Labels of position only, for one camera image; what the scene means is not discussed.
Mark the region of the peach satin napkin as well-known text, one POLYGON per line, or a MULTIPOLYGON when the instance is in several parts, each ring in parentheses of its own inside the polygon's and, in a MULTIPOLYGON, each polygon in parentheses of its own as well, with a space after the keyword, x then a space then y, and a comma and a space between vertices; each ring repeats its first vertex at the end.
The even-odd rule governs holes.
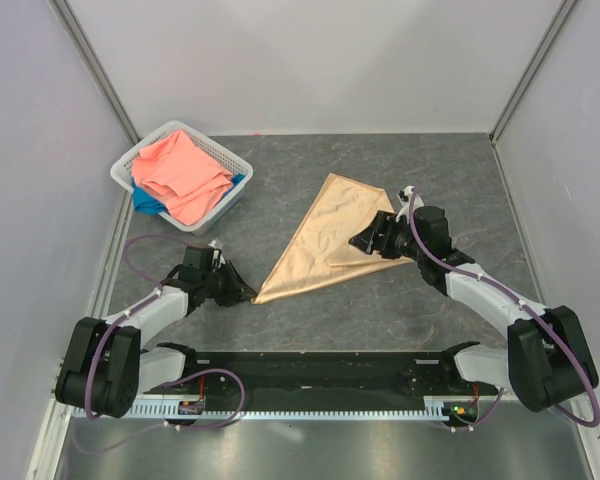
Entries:
POLYGON ((393 211, 385 190, 329 174, 252 302, 266 304, 408 264, 408 258, 383 259, 348 244, 379 210, 393 211))

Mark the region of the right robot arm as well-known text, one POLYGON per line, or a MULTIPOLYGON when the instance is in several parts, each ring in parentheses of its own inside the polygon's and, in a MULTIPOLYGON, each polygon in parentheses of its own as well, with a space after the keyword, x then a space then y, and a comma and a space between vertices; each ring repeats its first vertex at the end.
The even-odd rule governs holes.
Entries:
POLYGON ((398 214, 379 211, 349 244, 366 255, 416 262, 424 281, 477 313, 505 339, 503 349, 468 342, 447 349, 438 368, 447 392, 473 382, 511 390, 529 410, 559 406, 579 395, 598 405, 599 377, 577 314, 531 301, 488 275, 452 244, 443 209, 420 206, 398 214))

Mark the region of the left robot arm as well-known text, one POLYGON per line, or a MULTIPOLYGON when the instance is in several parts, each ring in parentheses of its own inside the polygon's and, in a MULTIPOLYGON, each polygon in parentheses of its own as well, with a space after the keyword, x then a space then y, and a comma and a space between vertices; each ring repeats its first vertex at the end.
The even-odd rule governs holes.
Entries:
POLYGON ((76 323, 55 399, 89 418, 121 418, 139 394, 163 384, 191 392, 200 378, 191 363, 194 350, 167 342, 147 351, 146 344, 208 300, 232 307, 256 296, 220 248, 188 246, 183 261, 148 296, 116 314, 76 323))

